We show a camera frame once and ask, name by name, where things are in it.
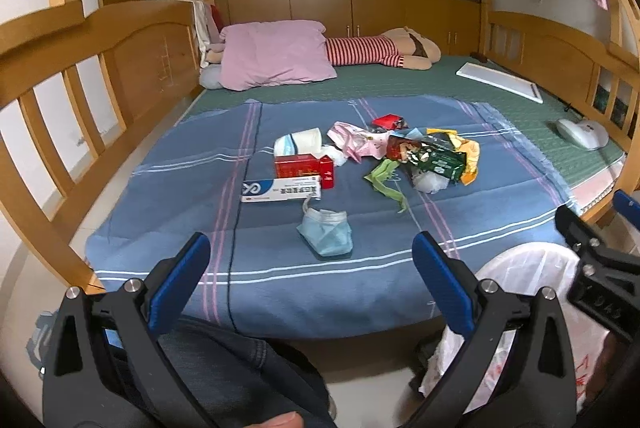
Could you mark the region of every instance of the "striped shirt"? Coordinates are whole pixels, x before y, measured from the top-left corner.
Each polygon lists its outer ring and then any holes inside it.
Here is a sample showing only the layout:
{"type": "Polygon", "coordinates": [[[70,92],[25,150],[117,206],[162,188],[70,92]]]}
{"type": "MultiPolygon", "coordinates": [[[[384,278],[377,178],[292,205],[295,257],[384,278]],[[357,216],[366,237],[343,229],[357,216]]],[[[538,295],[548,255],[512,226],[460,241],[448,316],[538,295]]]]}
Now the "striped shirt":
{"type": "Polygon", "coordinates": [[[402,55],[393,41],[383,35],[327,38],[326,52],[332,65],[382,63],[402,67],[402,55]]]}

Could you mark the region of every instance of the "white mouse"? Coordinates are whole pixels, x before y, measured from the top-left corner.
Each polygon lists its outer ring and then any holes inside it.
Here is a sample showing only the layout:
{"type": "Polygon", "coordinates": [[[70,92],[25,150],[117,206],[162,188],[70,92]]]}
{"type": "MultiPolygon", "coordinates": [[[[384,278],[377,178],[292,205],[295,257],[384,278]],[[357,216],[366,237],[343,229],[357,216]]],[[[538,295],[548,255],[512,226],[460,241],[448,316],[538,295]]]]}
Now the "white mouse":
{"type": "Polygon", "coordinates": [[[578,123],[568,119],[558,119],[556,128],[566,141],[585,150],[597,150],[609,143],[607,129],[590,119],[583,119],[578,123]]]}

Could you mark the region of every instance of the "tiled floor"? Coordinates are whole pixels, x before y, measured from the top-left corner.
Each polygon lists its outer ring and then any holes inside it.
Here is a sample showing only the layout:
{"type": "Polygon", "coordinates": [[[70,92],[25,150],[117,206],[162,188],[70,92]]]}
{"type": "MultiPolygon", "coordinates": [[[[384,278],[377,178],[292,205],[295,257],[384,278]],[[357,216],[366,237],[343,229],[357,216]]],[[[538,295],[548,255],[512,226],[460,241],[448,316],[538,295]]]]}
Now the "tiled floor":
{"type": "MultiPolygon", "coordinates": [[[[79,255],[84,255],[86,239],[113,208],[133,168],[183,111],[178,108],[167,116],[106,186],[71,242],[79,255]]],[[[40,418],[42,381],[25,347],[38,316],[43,311],[56,310],[64,292],[65,286],[26,252],[15,257],[0,290],[0,366],[23,401],[40,418]]],[[[295,345],[328,382],[340,428],[391,428],[406,420],[418,405],[407,387],[413,377],[408,368],[412,348],[420,338],[439,327],[440,323],[433,321],[360,338],[295,345]]]]}

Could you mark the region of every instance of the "green mattress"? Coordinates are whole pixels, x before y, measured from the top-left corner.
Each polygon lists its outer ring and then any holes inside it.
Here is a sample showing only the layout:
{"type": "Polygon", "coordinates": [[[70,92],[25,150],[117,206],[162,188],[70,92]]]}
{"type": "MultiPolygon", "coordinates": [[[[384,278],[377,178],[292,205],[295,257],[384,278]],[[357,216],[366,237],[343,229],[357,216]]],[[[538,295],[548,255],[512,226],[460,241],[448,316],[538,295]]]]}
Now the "green mattress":
{"type": "Polygon", "coordinates": [[[585,151],[568,144],[556,134],[554,123],[560,118],[577,121],[580,118],[577,113],[565,112],[564,104],[545,92],[541,92],[544,101],[541,105],[502,89],[457,76],[456,71],[466,62],[478,63],[466,56],[443,56],[428,71],[377,64],[353,65],[337,67],[338,78],[323,82],[256,87],[242,92],[227,89],[205,91],[188,116],[213,109],[228,109],[249,98],[264,103],[284,103],[434,94],[467,102],[487,102],[494,106],[546,155],[569,186],[589,179],[622,156],[623,150],[613,141],[597,151],[585,151]]]}

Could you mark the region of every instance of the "wooden railing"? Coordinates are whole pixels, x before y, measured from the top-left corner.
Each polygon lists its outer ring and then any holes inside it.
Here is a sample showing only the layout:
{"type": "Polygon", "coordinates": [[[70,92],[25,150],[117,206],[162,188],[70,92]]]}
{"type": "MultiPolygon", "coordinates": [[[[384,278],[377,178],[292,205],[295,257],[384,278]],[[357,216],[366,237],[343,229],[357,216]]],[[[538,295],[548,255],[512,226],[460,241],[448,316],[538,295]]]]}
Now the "wooden railing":
{"type": "MultiPolygon", "coordinates": [[[[638,62],[624,62],[593,36],[546,18],[489,12],[488,23],[486,51],[491,60],[601,123],[626,152],[640,148],[638,62]]],[[[623,173],[629,170],[636,169],[625,164],[623,173]]],[[[640,173],[636,170],[635,177],[626,174],[625,180],[616,189],[632,192],[640,173]]],[[[611,198],[612,194],[590,209],[586,218],[599,218],[611,198]]]]}
{"type": "Polygon", "coordinates": [[[68,285],[91,292],[99,291],[100,284],[69,242],[129,154],[178,101],[196,90],[198,62],[187,2],[112,4],[80,23],[68,5],[77,9],[76,2],[68,2],[0,26],[0,109],[18,101],[34,146],[61,195],[49,219],[0,137],[0,209],[43,264],[68,285]],[[120,135],[108,145],[98,132],[76,66],[94,55],[120,127],[120,135]],[[34,92],[57,73],[62,73],[93,160],[76,180],[51,139],[34,92]]]}

